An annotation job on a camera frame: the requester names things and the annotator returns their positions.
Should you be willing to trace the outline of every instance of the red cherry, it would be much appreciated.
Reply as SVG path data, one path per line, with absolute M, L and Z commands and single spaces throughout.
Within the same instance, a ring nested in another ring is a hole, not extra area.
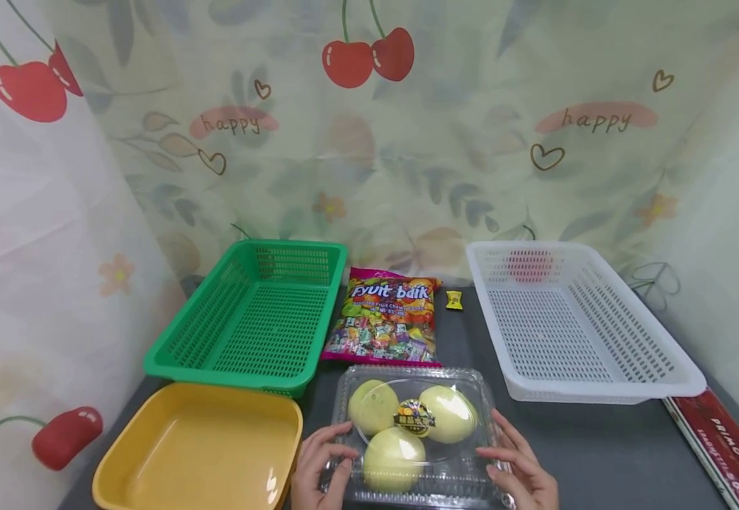
M 415 63 L 415 43 L 405 28 L 397 27 L 386 39 L 371 45 L 375 70 L 391 81 L 402 81 Z
M 60 471 L 102 434 L 103 419 L 93 407 L 78 407 L 57 415 L 32 438 L 38 462 Z
M 42 62 L 0 66 L 0 98 L 37 123 L 53 123 L 63 117 L 67 106 L 62 82 Z
M 52 56 L 49 57 L 49 68 L 57 76 L 57 79 L 62 82 L 65 90 L 72 92 L 75 96 L 83 97 L 83 91 L 80 90 L 80 85 L 74 79 L 72 68 L 69 67 L 69 63 L 63 56 L 63 52 L 57 41 L 55 41 L 55 50 Z
M 321 63 L 333 84 L 351 89 L 369 79 L 373 58 L 367 43 L 332 41 L 323 47 Z

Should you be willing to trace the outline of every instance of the clear plastic clamshell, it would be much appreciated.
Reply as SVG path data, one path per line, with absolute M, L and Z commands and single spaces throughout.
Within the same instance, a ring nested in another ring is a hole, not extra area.
M 346 499 L 441 509 L 508 508 L 487 476 L 480 446 L 497 439 L 491 390 L 480 372 L 455 368 L 353 366 L 341 377 L 332 423 L 361 453 Z M 338 460 L 325 470 L 326 489 Z M 507 469 L 507 464 L 497 463 Z

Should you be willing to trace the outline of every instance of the green basket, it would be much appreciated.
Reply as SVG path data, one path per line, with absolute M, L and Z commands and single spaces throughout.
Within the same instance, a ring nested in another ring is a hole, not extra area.
M 315 374 L 344 266 L 340 244 L 235 243 L 145 355 L 145 372 L 301 396 Z

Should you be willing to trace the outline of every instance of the white basket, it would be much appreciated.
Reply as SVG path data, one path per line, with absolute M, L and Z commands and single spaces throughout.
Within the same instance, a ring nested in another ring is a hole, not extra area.
M 637 404 L 706 388 L 684 349 L 592 248 L 493 241 L 466 253 L 515 400 Z

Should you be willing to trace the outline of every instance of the plastic container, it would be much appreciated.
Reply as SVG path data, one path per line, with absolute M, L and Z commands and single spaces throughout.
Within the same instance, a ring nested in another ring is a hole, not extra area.
M 706 388 L 684 349 L 592 248 L 473 242 L 466 253 L 514 399 L 637 404 Z
M 340 244 L 235 243 L 159 335 L 145 372 L 301 396 L 315 374 L 344 265 Z
M 475 370 L 351 367 L 338 382 L 332 415 L 333 424 L 352 419 L 352 430 L 337 440 L 362 454 L 353 463 L 346 499 L 500 508 L 503 496 L 485 471 L 489 461 L 475 452 L 496 444 L 491 409 L 491 390 Z M 333 461 L 325 471 L 323 487 L 336 466 Z
M 91 493 L 105 510 L 280 509 L 302 427 L 287 397 L 176 382 L 117 437 Z

